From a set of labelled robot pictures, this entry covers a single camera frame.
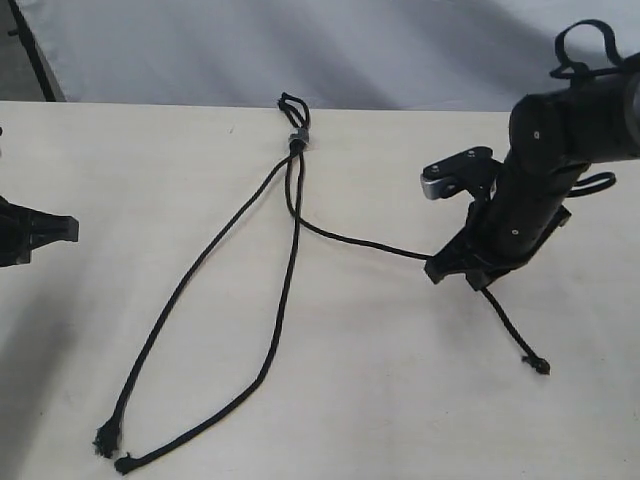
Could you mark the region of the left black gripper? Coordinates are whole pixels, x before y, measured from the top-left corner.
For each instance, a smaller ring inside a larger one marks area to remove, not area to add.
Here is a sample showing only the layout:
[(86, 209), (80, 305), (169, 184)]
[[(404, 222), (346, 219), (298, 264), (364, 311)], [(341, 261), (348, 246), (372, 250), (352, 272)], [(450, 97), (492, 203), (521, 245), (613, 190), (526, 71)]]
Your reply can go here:
[(1, 198), (1, 267), (29, 264), (31, 250), (78, 240), (79, 222), (74, 217), (30, 212)]

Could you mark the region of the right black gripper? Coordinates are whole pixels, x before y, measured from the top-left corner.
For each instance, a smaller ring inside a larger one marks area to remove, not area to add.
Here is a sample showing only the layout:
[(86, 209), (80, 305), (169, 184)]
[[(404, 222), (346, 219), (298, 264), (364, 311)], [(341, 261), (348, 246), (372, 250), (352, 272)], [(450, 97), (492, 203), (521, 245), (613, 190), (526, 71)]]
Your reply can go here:
[(480, 291), (523, 267), (550, 231), (568, 216), (562, 204), (573, 187), (573, 169), (534, 176), (503, 165), (489, 184), (489, 194), (472, 203), (465, 235), (456, 234), (425, 261), (433, 284), (464, 274)]

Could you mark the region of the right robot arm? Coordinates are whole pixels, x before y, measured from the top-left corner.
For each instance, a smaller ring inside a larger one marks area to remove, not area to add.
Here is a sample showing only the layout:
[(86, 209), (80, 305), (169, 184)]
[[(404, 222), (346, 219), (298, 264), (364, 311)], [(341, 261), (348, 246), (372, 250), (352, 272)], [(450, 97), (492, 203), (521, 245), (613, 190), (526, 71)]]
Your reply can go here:
[(564, 201), (590, 193), (580, 177), (591, 165), (638, 158), (638, 75), (525, 96), (510, 114), (505, 160), (492, 155), (472, 147), (422, 171), (427, 198), (473, 198), (461, 230), (426, 260), (433, 283), (462, 274), (480, 290), (526, 265), (569, 220)]

